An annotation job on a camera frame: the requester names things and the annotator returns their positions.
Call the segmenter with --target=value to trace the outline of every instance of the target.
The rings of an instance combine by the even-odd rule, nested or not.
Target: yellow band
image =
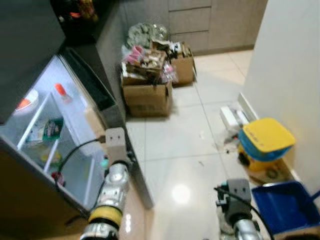
[[[120,227],[122,221],[122,213],[120,210],[112,206],[100,206],[96,208],[89,217],[89,223],[94,219],[108,219]]]

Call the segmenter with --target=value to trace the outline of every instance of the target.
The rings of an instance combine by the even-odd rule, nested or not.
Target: yellow lid
[[[263,118],[243,127],[245,135],[263,153],[281,150],[295,144],[292,134],[273,118]]]

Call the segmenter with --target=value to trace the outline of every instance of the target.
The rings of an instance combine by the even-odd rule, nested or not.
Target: blue container
[[[277,159],[282,158],[292,146],[272,151],[272,152],[261,152],[259,151],[255,145],[250,141],[245,132],[241,129],[238,134],[239,141],[241,142],[246,154],[248,154],[251,158],[261,161],[261,162],[271,162]]]
[[[252,189],[252,194],[273,234],[320,225],[313,203],[319,192],[310,196],[298,181],[266,184]]]

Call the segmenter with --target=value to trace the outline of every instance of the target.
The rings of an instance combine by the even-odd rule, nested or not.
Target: white wall
[[[319,13],[318,0],[268,1],[242,91],[293,133],[287,160],[310,193],[320,189]]]

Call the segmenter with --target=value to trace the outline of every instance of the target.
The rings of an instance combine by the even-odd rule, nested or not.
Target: white tile floor
[[[197,82],[173,89],[170,117],[134,118],[127,128],[155,200],[146,211],[146,240],[217,240],[213,187],[247,178],[235,148],[221,148],[221,106],[237,104],[252,51],[195,57]]]

